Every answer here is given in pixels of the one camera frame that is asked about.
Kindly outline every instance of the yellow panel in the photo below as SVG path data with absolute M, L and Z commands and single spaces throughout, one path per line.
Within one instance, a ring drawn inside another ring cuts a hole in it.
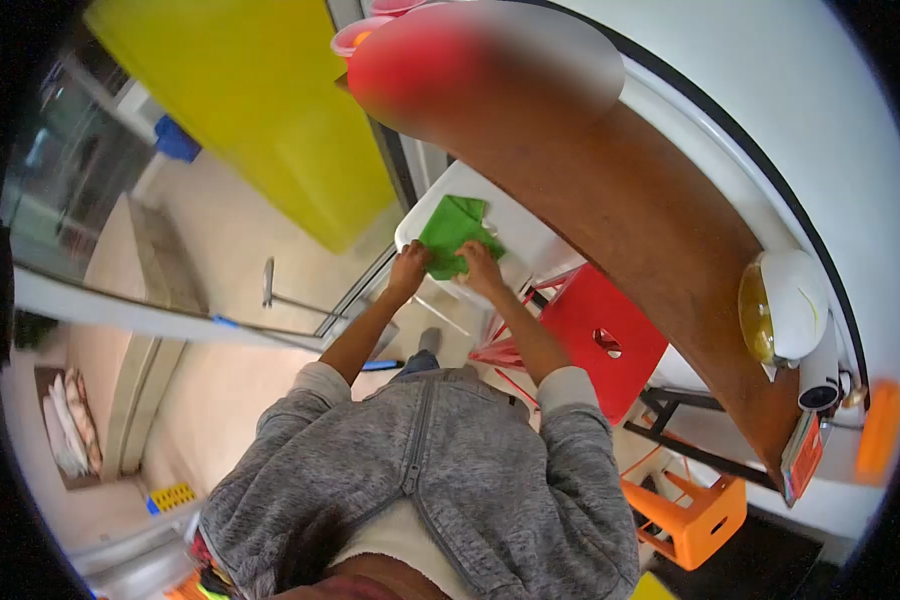
M 334 85 L 346 66 L 324 0 L 97 0 L 84 18 L 183 129 L 331 252 L 394 201 L 367 115 Z
M 677 600 L 663 583 L 651 572 L 646 572 L 636 583 L 636 589 L 630 600 Z

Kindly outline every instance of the green cloth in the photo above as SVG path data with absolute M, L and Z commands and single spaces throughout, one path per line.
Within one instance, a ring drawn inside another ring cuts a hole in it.
M 487 203 L 478 198 L 446 194 L 440 199 L 419 238 L 432 255 L 427 264 L 427 273 L 432 278 L 445 281 L 467 272 L 467 260 L 454 253 L 469 240 L 481 242 L 495 260 L 507 253 L 483 226 L 486 207 Z
M 196 588 L 200 590 L 200 593 L 206 596 L 209 600 L 230 600 L 230 596 L 225 596 L 224 594 L 210 591 L 200 583 L 196 584 Z

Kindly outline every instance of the sneaker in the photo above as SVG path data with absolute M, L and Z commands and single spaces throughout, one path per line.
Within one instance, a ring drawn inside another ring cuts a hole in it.
M 442 342 L 444 342 L 444 331 L 439 327 L 430 327 L 420 334 L 420 343 L 416 350 L 418 352 L 430 351 L 431 354 L 436 354 L 441 351 Z

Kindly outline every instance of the hand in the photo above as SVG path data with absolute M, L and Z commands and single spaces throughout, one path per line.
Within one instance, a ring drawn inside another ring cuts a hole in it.
M 430 250 L 420 240 L 413 240 L 403 246 L 390 269 L 390 279 L 384 294 L 401 305 L 406 303 L 420 289 L 425 275 L 423 268 L 430 262 L 430 258 Z
M 468 274 L 464 281 L 474 292 L 493 302 L 501 293 L 510 293 L 500 266 L 491 256 L 491 251 L 480 242 L 470 240 L 454 252 L 457 257 L 466 260 Z

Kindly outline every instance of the pink cup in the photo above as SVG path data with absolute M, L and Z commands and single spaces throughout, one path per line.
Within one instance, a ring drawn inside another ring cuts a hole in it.
M 417 6 L 416 8 L 411 8 L 410 10 L 407 10 L 407 12 L 412 13 L 413 11 L 422 11 L 423 9 L 429 9 L 430 7 L 440 6 L 442 4 L 449 4 L 449 3 L 448 2 L 430 2 L 428 4 L 423 4 L 423 5 Z
M 373 17 L 400 17 L 426 2 L 427 0 L 373 0 L 370 14 Z
M 343 57 L 345 61 L 349 61 L 350 57 L 353 56 L 353 51 L 357 49 L 353 44 L 357 36 L 363 32 L 376 31 L 393 20 L 392 16 L 372 16 L 371 18 L 360 19 L 350 23 L 336 32 L 336 35 L 330 40 L 330 49 L 338 57 Z

